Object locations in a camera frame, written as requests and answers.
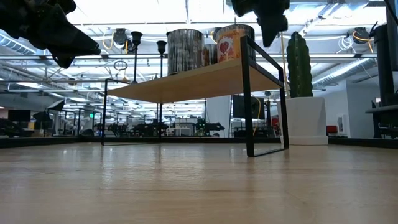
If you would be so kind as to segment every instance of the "potted cactus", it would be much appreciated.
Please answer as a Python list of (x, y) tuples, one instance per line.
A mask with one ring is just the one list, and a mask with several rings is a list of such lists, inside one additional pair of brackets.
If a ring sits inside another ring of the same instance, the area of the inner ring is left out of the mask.
[(310, 60), (305, 39), (294, 32), (287, 46), (290, 98), (286, 100), (292, 145), (328, 144), (325, 99), (313, 97)]

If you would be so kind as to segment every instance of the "computer monitor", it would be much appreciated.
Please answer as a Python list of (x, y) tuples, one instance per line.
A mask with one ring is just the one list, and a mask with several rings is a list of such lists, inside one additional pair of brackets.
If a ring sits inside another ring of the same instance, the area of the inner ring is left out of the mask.
[(8, 120), (16, 122), (30, 122), (30, 110), (9, 110)]
[[(264, 99), (251, 97), (252, 119), (257, 119), (257, 117), (259, 116), (259, 110), (260, 110), (259, 119), (265, 119), (266, 115), (264, 112), (264, 110), (265, 110), (264, 109)], [(239, 95), (233, 96), (233, 117), (234, 118), (244, 118), (244, 98), (243, 98), (243, 96), (239, 96)]]

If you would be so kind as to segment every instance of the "can label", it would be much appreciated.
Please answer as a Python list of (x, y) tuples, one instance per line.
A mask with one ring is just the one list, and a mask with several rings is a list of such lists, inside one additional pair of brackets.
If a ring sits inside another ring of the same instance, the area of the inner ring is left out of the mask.
[(221, 33), (217, 38), (218, 63), (241, 58), (241, 37), (246, 35), (244, 29), (233, 29)]

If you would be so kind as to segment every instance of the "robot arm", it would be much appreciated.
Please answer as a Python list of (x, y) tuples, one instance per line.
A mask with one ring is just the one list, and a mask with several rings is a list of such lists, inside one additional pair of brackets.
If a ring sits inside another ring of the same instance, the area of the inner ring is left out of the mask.
[(262, 42), (269, 47), (279, 32), (287, 31), (288, 23), (284, 16), (290, 7), (290, 0), (230, 0), (235, 13), (241, 17), (254, 11), (261, 26)]
[(68, 22), (74, 0), (0, 0), (0, 29), (23, 37), (68, 68), (76, 56), (100, 54), (99, 44)]

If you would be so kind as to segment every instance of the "white planter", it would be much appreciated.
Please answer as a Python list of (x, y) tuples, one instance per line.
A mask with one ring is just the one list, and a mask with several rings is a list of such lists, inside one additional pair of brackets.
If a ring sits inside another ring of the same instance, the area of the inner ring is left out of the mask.
[[(323, 97), (298, 97), (286, 99), (289, 143), (299, 146), (324, 146), (326, 135), (326, 108)], [(279, 123), (282, 131), (282, 115), (278, 102)]]

